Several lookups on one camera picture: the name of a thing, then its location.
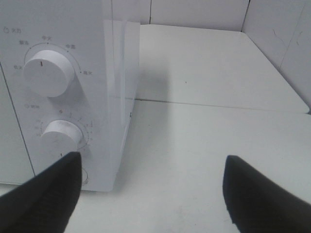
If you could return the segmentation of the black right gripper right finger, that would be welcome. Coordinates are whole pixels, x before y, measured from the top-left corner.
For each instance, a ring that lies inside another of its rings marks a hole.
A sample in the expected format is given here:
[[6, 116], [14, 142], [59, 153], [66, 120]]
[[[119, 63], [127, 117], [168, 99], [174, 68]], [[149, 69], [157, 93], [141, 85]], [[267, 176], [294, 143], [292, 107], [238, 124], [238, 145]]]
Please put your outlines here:
[[309, 233], [311, 205], [236, 155], [225, 161], [223, 197], [241, 233]]

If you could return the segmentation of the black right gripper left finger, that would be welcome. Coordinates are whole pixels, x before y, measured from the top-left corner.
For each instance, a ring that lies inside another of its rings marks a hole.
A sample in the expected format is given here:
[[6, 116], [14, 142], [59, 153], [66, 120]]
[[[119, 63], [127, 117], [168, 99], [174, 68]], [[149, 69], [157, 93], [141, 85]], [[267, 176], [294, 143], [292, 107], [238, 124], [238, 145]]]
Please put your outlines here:
[[63, 233], [80, 197], [82, 159], [70, 152], [0, 198], [2, 233]]

